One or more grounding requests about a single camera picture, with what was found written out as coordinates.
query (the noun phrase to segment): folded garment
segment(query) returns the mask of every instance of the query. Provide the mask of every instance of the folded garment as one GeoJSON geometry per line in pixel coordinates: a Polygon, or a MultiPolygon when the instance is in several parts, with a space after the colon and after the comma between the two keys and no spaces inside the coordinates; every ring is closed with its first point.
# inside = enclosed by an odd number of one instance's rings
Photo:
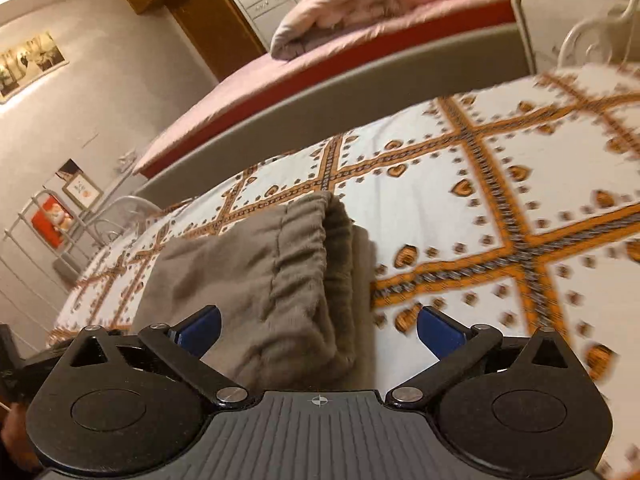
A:
{"type": "MultiPolygon", "coordinates": [[[[248,389],[334,384],[356,359],[352,238],[344,206],[328,192],[268,208],[220,236],[174,238],[156,261],[132,330],[175,324],[215,304],[222,335],[206,364],[248,389]]],[[[369,279],[359,276],[357,308],[366,311],[369,279]]]]}
{"type": "Polygon", "coordinates": [[[271,40],[271,57],[291,60],[338,36],[401,16],[404,0],[301,0],[284,17],[271,40]]]}

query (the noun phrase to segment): triangular cutout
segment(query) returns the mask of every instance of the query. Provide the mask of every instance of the triangular cutout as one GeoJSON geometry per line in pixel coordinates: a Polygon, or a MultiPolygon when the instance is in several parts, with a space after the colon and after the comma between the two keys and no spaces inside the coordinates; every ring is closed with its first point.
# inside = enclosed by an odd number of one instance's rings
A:
{"type": "Polygon", "coordinates": [[[558,350],[558,347],[549,339],[544,339],[542,341],[532,362],[535,365],[567,368],[566,362],[564,362],[564,358],[558,350]]]}
{"type": "Polygon", "coordinates": [[[102,351],[102,347],[95,337],[88,338],[74,358],[71,365],[81,367],[88,365],[99,365],[107,362],[107,357],[102,351]]]}

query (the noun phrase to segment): curved metal headboard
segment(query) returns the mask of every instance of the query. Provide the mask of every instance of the curved metal headboard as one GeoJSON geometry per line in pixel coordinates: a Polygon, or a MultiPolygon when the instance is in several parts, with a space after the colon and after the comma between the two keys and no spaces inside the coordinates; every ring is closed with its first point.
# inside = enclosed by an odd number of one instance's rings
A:
{"type": "Polygon", "coordinates": [[[626,43],[624,57],[624,61],[626,61],[629,55],[629,49],[631,47],[631,41],[634,34],[634,17],[636,9],[638,8],[638,3],[640,3],[640,0],[629,0],[625,12],[623,12],[619,16],[597,16],[596,18],[588,18],[586,20],[578,22],[574,26],[574,28],[569,31],[569,34],[562,43],[560,54],[558,56],[558,67],[562,68],[575,64],[575,49],[578,39],[585,32],[593,31],[597,33],[598,39],[587,47],[585,51],[586,60],[596,60],[591,59],[591,57],[595,52],[600,51],[604,54],[604,56],[602,59],[597,59],[597,61],[607,63],[611,62],[611,59],[613,57],[613,46],[609,37],[611,30],[615,30],[615,28],[628,27],[630,25],[631,30],[629,32],[629,38],[626,43]]]}

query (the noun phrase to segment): bed sheet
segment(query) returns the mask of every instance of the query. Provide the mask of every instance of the bed sheet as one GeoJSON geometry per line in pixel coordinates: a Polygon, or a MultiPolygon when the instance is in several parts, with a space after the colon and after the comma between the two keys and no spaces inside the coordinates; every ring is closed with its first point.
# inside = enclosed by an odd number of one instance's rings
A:
{"type": "Polygon", "coordinates": [[[89,323],[129,326],[172,237],[224,233],[326,189],[376,245],[374,387],[385,393],[435,361],[414,328],[394,325],[415,302],[505,335],[554,326],[609,403],[600,472],[617,477],[640,443],[639,127],[632,66],[565,69],[407,108],[248,168],[118,240],[85,272],[52,339],[89,323]]]}
{"type": "Polygon", "coordinates": [[[514,20],[510,0],[441,0],[341,36],[292,61],[265,54],[226,78],[171,124],[146,149],[134,171],[151,178],[242,120],[372,60],[514,20]]]}

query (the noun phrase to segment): pink bed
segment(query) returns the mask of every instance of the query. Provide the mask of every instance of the pink bed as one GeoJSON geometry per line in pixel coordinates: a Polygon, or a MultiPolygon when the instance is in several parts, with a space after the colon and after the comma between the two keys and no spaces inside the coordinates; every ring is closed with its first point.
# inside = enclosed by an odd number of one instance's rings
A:
{"type": "Polygon", "coordinates": [[[226,78],[156,137],[134,171],[151,178],[248,117],[373,60],[514,21],[510,0],[440,0],[337,38],[292,61],[265,54],[226,78]]]}

